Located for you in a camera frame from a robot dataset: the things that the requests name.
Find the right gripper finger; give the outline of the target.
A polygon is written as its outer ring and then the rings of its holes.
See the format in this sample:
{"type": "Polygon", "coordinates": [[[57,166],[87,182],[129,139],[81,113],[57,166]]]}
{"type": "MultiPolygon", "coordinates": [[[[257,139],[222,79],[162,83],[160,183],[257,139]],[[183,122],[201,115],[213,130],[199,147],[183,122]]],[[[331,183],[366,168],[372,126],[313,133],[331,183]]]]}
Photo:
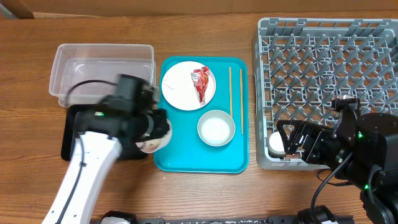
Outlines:
{"type": "Polygon", "coordinates": [[[276,126],[277,126],[278,128],[282,128],[283,126],[288,125],[288,126],[294,126],[294,127],[296,128],[296,127],[299,127],[301,124],[310,124],[310,122],[308,122],[308,121],[302,121],[302,120],[286,120],[286,119],[280,119],[280,120],[278,120],[276,126]]]}
{"type": "Polygon", "coordinates": [[[284,150],[286,154],[295,154],[295,127],[293,127],[293,130],[290,132],[290,135],[288,136],[287,133],[285,132],[284,126],[282,128],[278,128],[277,130],[281,135],[283,145],[284,145],[284,150]]]}

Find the white cup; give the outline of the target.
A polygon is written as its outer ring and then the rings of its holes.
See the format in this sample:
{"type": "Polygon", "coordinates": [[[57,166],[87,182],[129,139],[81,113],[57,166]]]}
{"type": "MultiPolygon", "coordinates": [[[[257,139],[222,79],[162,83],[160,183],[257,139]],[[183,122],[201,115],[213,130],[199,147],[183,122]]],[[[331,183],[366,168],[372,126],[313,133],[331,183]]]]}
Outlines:
{"type": "Polygon", "coordinates": [[[272,133],[268,140],[269,154],[274,157],[284,157],[286,155],[283,141],[279,132],[272,133]]]}

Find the pink bowl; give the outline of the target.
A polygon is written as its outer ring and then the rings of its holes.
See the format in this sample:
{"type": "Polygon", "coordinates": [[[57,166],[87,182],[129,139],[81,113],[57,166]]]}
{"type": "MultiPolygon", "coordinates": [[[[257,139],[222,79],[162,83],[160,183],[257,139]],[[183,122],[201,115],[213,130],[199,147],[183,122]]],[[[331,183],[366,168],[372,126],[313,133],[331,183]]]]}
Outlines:
{"type": "Polygon", "coordinates": [[[167,124],[169,125],[170,129],[162,138],[151,139],[144,142],[137,142],[136,146],[139,148],[139,150],[144,153],[151,154],[154,153],[155,151],[164,148],[172,138],[172,124],[168,119],[167,119],[167,124]]]}

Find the red snack wrapper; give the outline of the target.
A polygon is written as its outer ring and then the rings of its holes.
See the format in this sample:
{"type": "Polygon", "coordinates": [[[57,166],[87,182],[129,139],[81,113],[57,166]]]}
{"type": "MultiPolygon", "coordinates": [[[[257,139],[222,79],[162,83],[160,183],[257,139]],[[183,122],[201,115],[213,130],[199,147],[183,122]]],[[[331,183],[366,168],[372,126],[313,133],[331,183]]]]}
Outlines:
{"type": "Polygon", "coordinates": [[[197,98],[200,103],[205,102],[205,92],[209,82],[210,70],[207,66],[199,69],[194,69],[191,73],[191,78],[193,81],[193,86],[197,94],[197,98]]]}

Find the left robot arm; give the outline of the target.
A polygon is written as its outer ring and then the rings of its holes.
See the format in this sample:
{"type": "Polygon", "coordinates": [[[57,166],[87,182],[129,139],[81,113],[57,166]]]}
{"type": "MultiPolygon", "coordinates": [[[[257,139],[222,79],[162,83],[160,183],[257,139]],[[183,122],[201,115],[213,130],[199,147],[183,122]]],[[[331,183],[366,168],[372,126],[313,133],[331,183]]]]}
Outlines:
{"type": "Polygon", "coordinates": [[[163,148],[171,134],[165,109],[153,109],[151,100],[106,96],[83,113],[83,123],[62,184],[44,223],[89,223],[98,195],[126,138],[152,153],[163,148]]]}

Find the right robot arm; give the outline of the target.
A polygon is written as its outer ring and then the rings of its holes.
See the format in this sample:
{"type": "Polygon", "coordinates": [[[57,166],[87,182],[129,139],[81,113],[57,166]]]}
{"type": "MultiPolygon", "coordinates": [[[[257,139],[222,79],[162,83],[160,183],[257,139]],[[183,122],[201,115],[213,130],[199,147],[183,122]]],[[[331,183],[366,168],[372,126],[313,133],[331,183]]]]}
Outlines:
{"type": "Polygon", "coordinates": [[[277,122],[284,150],[330,168],[331,177],[360,189],[373,223],[397,223],[397,117],[343,110],[334,128],[301,120],[277,122]]]}

